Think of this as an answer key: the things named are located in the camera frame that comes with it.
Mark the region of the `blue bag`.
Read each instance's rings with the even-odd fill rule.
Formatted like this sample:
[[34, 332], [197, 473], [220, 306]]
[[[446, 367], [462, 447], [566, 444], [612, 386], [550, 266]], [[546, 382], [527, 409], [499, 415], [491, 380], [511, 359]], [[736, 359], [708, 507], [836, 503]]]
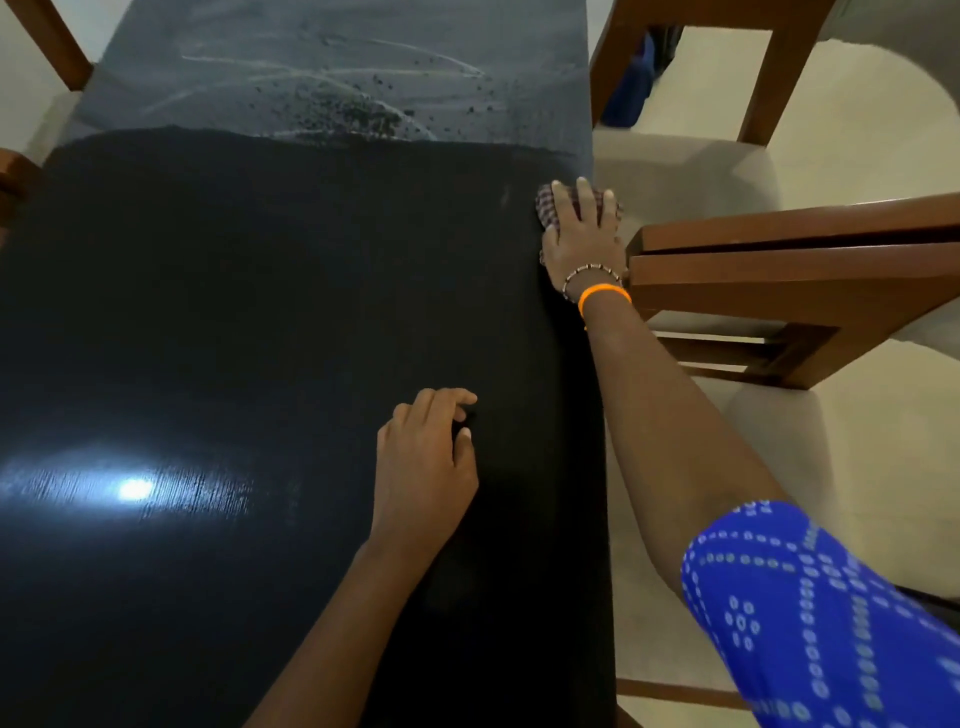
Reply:
[[602, 126], [630, 129], [638, 123], [655, 84], [675, 59], [683, 31], [683, 26], [657, 26], [646, 31], [606, 102], [599, 119]]

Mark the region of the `person's right forearm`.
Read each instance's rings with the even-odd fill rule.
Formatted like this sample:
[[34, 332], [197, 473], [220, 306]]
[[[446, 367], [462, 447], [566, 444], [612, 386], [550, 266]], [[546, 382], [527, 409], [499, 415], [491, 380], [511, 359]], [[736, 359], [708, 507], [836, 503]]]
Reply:
[[609, 437], [655, 571], [678, 597], [690, 543], [749, 502], [790, 502], [771, 470], [616, 294], [584, 324]]

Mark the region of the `person's left hand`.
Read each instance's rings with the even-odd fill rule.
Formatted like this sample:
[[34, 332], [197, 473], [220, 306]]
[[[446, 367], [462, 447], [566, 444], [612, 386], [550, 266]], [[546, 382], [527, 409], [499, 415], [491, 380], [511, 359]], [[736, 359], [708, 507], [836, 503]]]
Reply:
[[467, 427], [476, 394], [449, 390], [449, 429], [411, 425], [413, 402], [394, 407], [389, 442], [376, 454], [369, 540], [410, 564], [428, 566], [460, 526], [474, 501], [478, 480], [453, 472], [453, 439]]

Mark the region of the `orange bangle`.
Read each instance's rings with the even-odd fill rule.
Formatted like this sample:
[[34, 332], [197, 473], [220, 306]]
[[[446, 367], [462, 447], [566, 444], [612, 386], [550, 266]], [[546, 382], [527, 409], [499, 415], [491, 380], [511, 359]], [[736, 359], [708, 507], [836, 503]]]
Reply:
[[620, 284], [596, 283], [594, 285], [590, 285], [582, 291], [582, 294], [577, 299], [577, 309], [584, 323], [587, 322], [586, 307], [588, 305], [588, 301], [592, 297], [606, 294], [615, 294], [623, 298], [628, 304], [630, 304], [631, 307], [633, 306], [632, 297], [629, 291]]

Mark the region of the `blue dotted sleeve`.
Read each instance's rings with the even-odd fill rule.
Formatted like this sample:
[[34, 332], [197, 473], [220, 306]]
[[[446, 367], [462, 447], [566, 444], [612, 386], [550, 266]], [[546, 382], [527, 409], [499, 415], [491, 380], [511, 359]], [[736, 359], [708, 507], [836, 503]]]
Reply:
[[680, 574], [762, 728], [960, 728], [960, 634], [800, 508], [734, 508]]

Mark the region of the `wooden chair with beige seat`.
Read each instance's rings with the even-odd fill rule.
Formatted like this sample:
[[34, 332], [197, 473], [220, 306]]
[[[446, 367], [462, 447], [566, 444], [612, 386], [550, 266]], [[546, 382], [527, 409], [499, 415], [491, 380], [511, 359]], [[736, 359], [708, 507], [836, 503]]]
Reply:
[[[769, 144], [834, 0], [613, 0], [590, 68], [595, 183], [629, 232], [783, 205]], [[630, 128], [599, 123], [647, 31], [682, 26]]]
[[806, 391], [960, 299], [960, 192], [646, 225], [627, 256], [647, 320], [782, 322], [762, 344], [670, 341], [688, 374]]

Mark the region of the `pile of dark crumbs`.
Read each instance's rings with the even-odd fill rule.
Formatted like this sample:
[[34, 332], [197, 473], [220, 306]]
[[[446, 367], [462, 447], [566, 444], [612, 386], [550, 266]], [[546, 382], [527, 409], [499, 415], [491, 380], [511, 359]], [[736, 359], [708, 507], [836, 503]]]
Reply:
[[452, 112], [455, 93], [465, 85], [484, 91], [488, 73], [438, 54], [412, 67], [354, 66], [318, 70], [263, 63], [248, 78], [256, 111], [267, 99], [272, 128], [260, 138], [319, 143], [350, 137], [383, 141], [441, 141], [455, 136], [438, 114]]

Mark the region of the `checked cleaning cloth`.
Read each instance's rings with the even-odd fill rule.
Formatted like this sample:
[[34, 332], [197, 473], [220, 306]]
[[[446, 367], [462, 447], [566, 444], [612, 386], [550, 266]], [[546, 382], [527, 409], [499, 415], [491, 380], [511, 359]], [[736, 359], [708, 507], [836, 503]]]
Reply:
[[[536, 192], [534, 199], [534, 211], [542, 228], [545, 230], [547, 228], [555, 228], [557, 232], [562, 230], [563, 220], [561, 219], [560, 213], [558, 213], [555, 195], [557, 189], [562, 189], [564, 191], [566, 198], [569, 200], [571, 210], [576, 215], [577, 220], [580, 221], [579, 224], [584, 225], [584, 214], [582, 213], [582, 204], [579, 197], [579, 186], [576, 184], [562, 184], [557, 181], [556, 183], [551, 182], [541, 186]], [[594, 226], [596, 228], [600, 228], [602, 226], [606, 210], [606, 192], [596, 186], [592, 186], [590, 188], [590, 192], [594, 198], [597, 220]]]

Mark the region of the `person's right hand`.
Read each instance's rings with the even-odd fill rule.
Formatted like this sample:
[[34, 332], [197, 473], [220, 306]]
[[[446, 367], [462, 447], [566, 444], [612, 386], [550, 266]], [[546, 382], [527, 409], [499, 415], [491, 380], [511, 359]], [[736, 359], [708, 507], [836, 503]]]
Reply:
[[542, 263], [553, 288], [573, 300], [596, 284], [622, 285], [628, 263], [618, 232], [621, 212], [616, 193], [605, 189], [600, 227], [579, 224], [563, 189], [555, 192], [561, 231], [547, 227], [541, 240]]

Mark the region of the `person's left forearm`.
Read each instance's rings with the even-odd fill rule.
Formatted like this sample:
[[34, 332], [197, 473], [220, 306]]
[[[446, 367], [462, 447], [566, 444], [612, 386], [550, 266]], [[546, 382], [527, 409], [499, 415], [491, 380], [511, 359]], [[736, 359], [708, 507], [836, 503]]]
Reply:
[[426, 531], [371, 535], [243, 728], [358, 728], [398, 619], [444, 544]]

